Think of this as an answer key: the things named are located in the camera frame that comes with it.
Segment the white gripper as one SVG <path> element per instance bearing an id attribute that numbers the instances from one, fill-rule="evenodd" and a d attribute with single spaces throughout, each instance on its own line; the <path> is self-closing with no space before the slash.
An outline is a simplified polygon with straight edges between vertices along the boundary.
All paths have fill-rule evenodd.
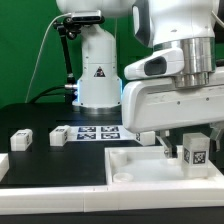
<path id="1" fill-rule="evenodd" d="M 122 123 L 132 133 L 160 130 L 156 138 L 167 158 L 177 157 L 168 129 L 211 123 L 210 138 L 220 141 L 224 135 L 224 71 L 211 74 L 209 84 L 202 88 L 177 89 L 171 78 L 130 82 L 123 91 Z"/>

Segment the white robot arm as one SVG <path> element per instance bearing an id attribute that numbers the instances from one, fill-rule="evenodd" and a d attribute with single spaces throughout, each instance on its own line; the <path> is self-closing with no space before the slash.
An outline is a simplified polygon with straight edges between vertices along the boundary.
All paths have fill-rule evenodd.
<path id="1" fill-rule="evenodd" d="M 224 66 L 215 62 L 214 26 L 224 0 L 56 0 L 82 35 L 83 73 L 75 106 L 88 113 L 121 110 L 132 133 L 224 120 Z M 116 75 L 115 39 L 104 18 L 130 15 L 134 35 L 152 54 Z"/>

